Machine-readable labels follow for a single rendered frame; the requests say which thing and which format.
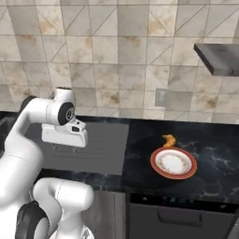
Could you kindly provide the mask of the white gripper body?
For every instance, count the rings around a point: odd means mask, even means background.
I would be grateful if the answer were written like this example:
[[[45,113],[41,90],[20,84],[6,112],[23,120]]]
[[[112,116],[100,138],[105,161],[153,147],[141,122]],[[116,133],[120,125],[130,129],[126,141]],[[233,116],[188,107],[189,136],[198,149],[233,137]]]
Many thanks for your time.
[[[84,148],[88,143],[86,124],[83,122],[67,123],[63,126],[42,125],[44,142]]]

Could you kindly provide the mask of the grey cupboard door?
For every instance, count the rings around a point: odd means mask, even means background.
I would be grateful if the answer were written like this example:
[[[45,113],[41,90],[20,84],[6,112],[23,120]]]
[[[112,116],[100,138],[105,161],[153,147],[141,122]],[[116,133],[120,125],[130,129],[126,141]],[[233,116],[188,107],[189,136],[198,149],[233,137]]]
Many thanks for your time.
[[[95,239],[126,239],[124,193],[96,190],[91,207],[82,217]]]

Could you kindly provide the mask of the golden croissant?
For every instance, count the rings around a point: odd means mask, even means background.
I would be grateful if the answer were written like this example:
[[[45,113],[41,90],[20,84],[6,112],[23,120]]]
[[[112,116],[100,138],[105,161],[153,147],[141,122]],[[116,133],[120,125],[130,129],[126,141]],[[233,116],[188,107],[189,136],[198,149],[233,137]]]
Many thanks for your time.
[[[176,144],[176,139],[171,134],[166,134],[163,136],[166,143],[163,145],[165,148],[173,147]]]

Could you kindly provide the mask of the red-rimmed white plate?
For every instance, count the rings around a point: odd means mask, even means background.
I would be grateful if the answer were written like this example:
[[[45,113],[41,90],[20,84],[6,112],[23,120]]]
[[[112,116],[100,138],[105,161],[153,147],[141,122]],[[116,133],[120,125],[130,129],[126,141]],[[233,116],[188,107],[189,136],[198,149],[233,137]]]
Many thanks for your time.
[[[197,161],[181,148],[157,148],[150,156],[150,165],[159,175],[168,179],[183,180],[197,171]]]

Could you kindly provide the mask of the dark dishwasher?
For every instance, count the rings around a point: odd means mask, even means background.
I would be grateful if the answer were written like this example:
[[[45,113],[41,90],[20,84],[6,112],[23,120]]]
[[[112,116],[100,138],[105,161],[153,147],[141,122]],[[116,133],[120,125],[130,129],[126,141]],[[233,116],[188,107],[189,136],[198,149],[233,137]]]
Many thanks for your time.
[[[227,239],[239,205],[161,197],[127,196],[127,239]]]

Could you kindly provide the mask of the grey wall socket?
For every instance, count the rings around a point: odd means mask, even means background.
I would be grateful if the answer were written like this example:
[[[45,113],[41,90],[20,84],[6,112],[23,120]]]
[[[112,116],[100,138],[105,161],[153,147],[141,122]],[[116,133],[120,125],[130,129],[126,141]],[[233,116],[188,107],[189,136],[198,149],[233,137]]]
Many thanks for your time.
[[[165,106],[167,89],[157,89],[155,91],[155,106]]]

